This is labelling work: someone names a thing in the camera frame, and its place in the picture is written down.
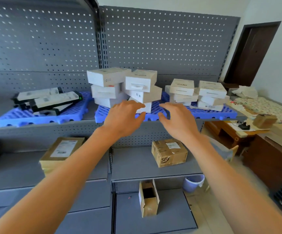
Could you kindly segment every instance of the door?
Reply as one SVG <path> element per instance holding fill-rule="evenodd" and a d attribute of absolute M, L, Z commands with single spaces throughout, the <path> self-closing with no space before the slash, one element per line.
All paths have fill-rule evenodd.
<path fill-rule="evenodd" d="M 226 83 L 251 86 L 277 28 L 278 26 L 250 27 L 243 31 L 248 37 L 247 39 L 246 36 L 241 37 L 245 41 L 244 44 L 240 42 L 236 50 Z"/>

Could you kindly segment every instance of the door frame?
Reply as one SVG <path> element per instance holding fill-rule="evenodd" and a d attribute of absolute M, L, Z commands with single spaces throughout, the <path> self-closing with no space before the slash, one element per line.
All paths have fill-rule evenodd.
<path fill-rule="evenodd" d="M 238 60 L 240 59 L 240 55 L 242 53 L 243 48 L 245 47 L 245 44 L 247 42 L 248 36 L 250 34 L 250 30 L 253 27 L 276 27 L 276 32 L 280 26 L 281 21 L 276 22 L 266 22 L 266 23 L 258 23 L 258 24 L 250 24 L 250 25 L 244 25 L 241 35 L 237 41 L 237 46 L 234 50 L 232 59 L 230 61 L 227 73 L 224 78 L 225 83 L 230 83 L 230 80 L 232 78 L 233 71 L 235 70 L 235 67 L 237 65 Z"/>

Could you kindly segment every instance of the hand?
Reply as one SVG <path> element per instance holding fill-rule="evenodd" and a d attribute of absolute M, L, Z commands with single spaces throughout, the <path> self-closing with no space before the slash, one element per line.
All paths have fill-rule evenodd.
<path fill-rule="evenodd" d="M 194 116 L 185 106 L 172 103 L 164 103 L 160 106 L 170 112 L 170 120 L 159 113 L 159 121 L 172 137 L 186 144 L 192 141 L 192 136 L 200 136 Z"/>
<path fill-rule="evenodd" d="M 108 112 L 103 127 L 119 138 L 131 135 L 145 119 L 145 112 L 135 118 L 136 111 L 145 105 L 134 100 L 115 104 Z"/>

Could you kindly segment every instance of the blue plastic tray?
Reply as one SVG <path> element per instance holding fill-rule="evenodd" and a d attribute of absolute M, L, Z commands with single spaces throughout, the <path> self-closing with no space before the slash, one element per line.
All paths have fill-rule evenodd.
<path fill-rule="evenodd" d="M 22 111 L 19 108 L 14 108 L 0 117 L 0 127 L 3 126 L 25 126 L 28 124 L 45 124 L 57 122 L 62 124 L 68 121 L 81 121 L 83 115 L 88 112 L 87 105 L 92 100 L 91 92 L 80 92 L 83 95 L 83 100 L 76 103 L 71 108 L 64 111 L 58 116 L 34 115 L 30 110 Z"/>
<path fill-rule="evenodd" d="M 162 100 L 164 102 L 169 102 L 169 95 L 166 92 L 162 92 Z M 197 107 L 197 102 L 192 102 L 192 106 Z M 219 119 L 224 120 L 226 118 L 235 119 L 237 117 L 237 112 L 231 110 L 227 105 L 223 106 L 221 112 L 214 110 L 204 110 L 204 109 L 194 109 L 187 106 L 187 109 L 192 113 L 195 118 L 201 119 Z"/>
<path fill-rule="evenodd" d="M 95 112 L 95 121 L 96 123 L 102 123 L 104 122 L 106 116 L 108 115 L 109 108 L 99 106 L 98 109 Z M 152 102 L 152 108 L 151 113 L 145 114 L 145 120 L 144 121 L 157 121 L 159 119 L 158 113 L 161 112 L 165 116 L 167 116 L 165 110 L 159 106 L 159 101 Z"/>

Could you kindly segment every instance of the plastic bag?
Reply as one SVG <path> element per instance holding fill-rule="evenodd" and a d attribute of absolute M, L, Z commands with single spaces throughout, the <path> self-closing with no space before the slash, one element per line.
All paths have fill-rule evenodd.
<path fill-rule="evenodd" d="M 253 86 L 240 86 L 237 90 L 232 91 L 232 93 L 236 94 L 240 98 L 257 98 L 258 93 L 255 87 Z"/>

